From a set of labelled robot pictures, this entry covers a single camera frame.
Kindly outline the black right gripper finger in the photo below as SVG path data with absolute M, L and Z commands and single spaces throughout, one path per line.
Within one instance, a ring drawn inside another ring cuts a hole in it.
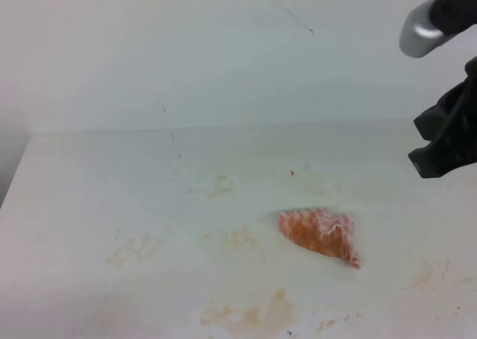
M 421 178 L 440 178 L 476 163 L 476 132 L 434 134 L 433 137 L 429 132 L 419 134 L 428 144 L 414 149 L 408 158 Z

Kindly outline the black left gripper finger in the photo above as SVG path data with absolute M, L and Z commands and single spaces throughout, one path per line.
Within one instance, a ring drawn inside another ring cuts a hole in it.
M 464 81 L 446 92 L 437 103 L 414 120 L 420 136 L 434 141 L 439 135 L 458 138 L 476 135 L 476 58 L 464 67 Z

